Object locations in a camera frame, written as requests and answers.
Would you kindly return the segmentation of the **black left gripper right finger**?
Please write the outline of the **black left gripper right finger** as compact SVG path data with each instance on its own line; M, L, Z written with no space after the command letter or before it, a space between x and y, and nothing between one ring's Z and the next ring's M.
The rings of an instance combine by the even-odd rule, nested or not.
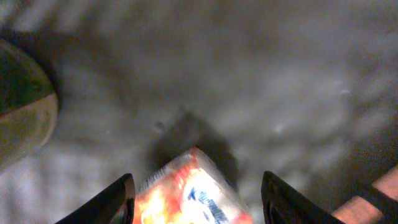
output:
M266 224L341 223L271 171L264 172L261 198Z

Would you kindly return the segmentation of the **grey plastic mesh basket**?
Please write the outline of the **grey plastic mesh basket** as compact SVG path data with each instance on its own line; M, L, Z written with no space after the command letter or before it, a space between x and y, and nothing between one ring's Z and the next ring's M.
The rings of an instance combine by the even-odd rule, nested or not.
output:
M1 174L2 223L54 223L192 146L264 221L269 170L328 212L397 165L396 1L2 1L60 100Z

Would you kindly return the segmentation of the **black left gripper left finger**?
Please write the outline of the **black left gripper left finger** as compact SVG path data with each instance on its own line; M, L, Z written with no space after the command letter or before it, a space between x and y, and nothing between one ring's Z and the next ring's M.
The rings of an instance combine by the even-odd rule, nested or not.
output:
M132 224L135 197L133 176L124 174L57 224Z

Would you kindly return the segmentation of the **green lid glass jar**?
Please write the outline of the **green lid glass jar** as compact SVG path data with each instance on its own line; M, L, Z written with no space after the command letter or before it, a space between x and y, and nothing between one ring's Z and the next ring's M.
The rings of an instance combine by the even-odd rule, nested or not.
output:
M1 172L41 150L58 115L48 75L28 54L1 40Z

